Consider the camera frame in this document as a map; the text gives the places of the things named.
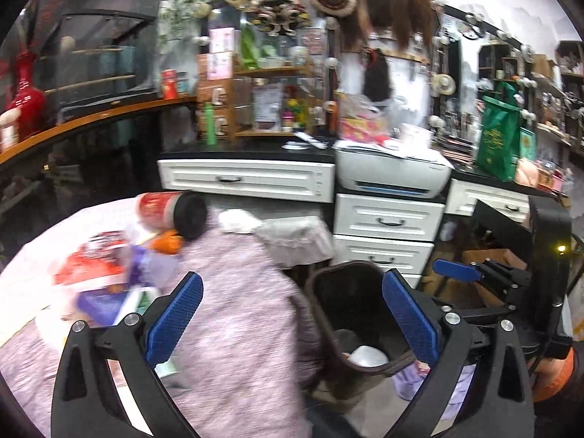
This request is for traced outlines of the white paper bowl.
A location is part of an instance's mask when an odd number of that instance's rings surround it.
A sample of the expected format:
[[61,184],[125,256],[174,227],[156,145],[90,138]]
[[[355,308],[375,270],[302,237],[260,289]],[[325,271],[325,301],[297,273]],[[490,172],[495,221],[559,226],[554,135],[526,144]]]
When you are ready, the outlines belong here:
[[358,346],[351,353],[347,353],[345,358],[353,365],[362,368],[377,368],[389,363],[389,358],[385,353],[368,345]]

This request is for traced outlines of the purple plastic bag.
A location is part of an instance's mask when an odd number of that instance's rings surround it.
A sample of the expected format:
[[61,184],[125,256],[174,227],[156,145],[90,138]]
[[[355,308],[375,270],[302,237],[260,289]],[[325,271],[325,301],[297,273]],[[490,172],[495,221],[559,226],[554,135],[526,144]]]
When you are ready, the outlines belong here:
[[169,255],[146,247],[131,247],[129,285],[162,289],[179,265],[178,255]]

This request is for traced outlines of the red white snack bag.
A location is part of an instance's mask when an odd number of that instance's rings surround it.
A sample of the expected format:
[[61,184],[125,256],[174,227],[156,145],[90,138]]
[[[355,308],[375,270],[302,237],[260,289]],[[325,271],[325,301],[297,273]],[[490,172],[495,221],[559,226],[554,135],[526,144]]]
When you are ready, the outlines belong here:
[[75,293],[122,287],[128,283],[131,257],[132,247],[123,231],[103,231],[66,258],[53,283]]

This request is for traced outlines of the red cup black lid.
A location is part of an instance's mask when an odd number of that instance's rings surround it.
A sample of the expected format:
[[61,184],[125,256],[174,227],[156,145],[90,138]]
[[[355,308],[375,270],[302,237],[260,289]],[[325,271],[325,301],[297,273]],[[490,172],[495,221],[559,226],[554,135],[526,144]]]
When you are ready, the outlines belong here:
[[175,230],[187,241],[198,239],[206,230],[208,205],[194,191],[149,192],[136,196],[139,221],[152,230]]

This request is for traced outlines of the dark trash bin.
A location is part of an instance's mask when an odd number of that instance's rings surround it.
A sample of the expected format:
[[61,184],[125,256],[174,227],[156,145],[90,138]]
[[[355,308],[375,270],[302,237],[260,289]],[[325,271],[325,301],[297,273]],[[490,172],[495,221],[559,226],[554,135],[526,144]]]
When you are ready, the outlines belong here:
[[[325,376],[390,377],[415,361],[382,296],[384,272],[374,263],[355,260],[320,269],[305,284],[305,295],[323,336]],[[363,345],[383,352],[389,362],[374,368],[352,364],[335,333],[348,330]]]

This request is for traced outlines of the white drawer cabinet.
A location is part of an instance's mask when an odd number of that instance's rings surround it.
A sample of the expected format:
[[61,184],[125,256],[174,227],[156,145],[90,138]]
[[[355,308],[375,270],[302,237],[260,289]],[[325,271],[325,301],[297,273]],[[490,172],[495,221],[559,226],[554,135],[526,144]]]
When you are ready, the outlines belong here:
[[334,261],[396,268],[414,288],[434,249],[444,210],[438,203],[338,194]]

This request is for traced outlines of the purple woven tablecloth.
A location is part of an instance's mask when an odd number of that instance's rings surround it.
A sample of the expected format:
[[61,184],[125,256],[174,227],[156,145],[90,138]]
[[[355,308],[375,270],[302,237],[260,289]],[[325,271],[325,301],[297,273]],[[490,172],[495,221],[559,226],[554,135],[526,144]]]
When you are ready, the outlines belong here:
[[[133,199],[77,212],[25,244],[1,274],[1,373],[43,433],[69,330],[53,275],[107,230],[141,235]],[[160,287],[170,291],[191,271],[204,296],[173,355],[184,416],[204,437],[311,436],[302,391],[321,366],[320,336],[300,289],[259,241],[223,233],[214,219]]]

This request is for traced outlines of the green paper bag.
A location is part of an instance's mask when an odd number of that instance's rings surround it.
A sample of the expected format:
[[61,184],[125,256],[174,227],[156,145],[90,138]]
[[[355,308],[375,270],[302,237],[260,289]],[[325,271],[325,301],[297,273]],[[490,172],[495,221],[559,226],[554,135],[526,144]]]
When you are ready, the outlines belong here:
[[476,157],[478,168],[503,182],[515,177],[520,154],[520,108],[517,90],[507,82],[498,85],[494,97],[485,96],[481,137]]

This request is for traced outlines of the small white tissue ball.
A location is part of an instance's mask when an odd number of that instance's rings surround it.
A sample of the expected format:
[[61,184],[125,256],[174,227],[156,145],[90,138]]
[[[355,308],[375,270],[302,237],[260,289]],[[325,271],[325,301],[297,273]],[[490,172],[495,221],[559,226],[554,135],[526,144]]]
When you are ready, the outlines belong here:
[[242,209],[222,211],[217,219],[223,233],[253,234],[262,225],[260,219]]

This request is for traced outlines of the white printer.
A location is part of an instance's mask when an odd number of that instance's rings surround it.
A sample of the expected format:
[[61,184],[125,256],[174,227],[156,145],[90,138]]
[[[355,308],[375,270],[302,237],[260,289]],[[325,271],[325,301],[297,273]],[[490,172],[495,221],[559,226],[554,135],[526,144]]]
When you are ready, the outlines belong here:
[[402,141],[386,147],[340,139],[334,149],[338,183],[356,192],[432,199],[452,175],[452,164],[438,151]]

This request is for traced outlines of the white long drawer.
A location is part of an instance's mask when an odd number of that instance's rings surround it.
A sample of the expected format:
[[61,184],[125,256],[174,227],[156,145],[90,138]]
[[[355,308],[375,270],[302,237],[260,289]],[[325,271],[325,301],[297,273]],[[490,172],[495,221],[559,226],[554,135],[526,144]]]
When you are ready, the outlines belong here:
[[330,204],[335,165],[253,159],[161,159],[161,184],[167,190]]

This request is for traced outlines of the wooden curved shelf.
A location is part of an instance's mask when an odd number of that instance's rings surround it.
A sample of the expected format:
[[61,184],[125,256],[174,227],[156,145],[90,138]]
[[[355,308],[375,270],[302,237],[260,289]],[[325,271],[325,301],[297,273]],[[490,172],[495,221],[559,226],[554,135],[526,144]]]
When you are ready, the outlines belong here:
[[196,96],[185,96],[177,99],[160,99],[147,102],[140,102],[127,106],[115,107],[101,112],[96,112],[84,117],[70,120],[59,126],[41,131],[36,135],[19,142],[1,153],[1,167],[7,168],[15,163],[19,158],[33,153],[44,145],[55,143],[62,138],[76,134],[78,131],[97,128],[102,124],[114,123],[116,121],[136,117],[146,113],[169,110],[180,106],[195,106],[197,103]]

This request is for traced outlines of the wooden shelf rack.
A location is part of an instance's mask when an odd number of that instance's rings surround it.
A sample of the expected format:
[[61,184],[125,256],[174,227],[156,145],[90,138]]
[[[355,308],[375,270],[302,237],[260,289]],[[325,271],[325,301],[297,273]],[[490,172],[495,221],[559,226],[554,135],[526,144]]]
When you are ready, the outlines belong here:
[[315,83],[312,64],[294,65],[281,57],[247,68],[233,62],[228,94],[228,138],[292,137],[316,132]]

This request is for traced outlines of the red tin can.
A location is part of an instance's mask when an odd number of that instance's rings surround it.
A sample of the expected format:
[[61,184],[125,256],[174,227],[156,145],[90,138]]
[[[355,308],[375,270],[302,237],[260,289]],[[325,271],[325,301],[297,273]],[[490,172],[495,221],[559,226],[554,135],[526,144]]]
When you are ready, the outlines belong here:
[[166,69],[161,73],[161,93],[164,100],[174,100],[178,98],[176,85],[176,71]]

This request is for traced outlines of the red vase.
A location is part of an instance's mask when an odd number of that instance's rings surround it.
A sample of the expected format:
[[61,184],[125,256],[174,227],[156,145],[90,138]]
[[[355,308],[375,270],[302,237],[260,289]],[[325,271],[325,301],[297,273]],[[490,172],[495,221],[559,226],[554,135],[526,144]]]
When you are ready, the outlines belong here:
[[43,116],[46,111],[46,96],[32,83],[32,67],[37,56],[25,50],[17,57],[17,91],[8,109],[19,109],[17,117],[19,141],[36,135],[43,128]]

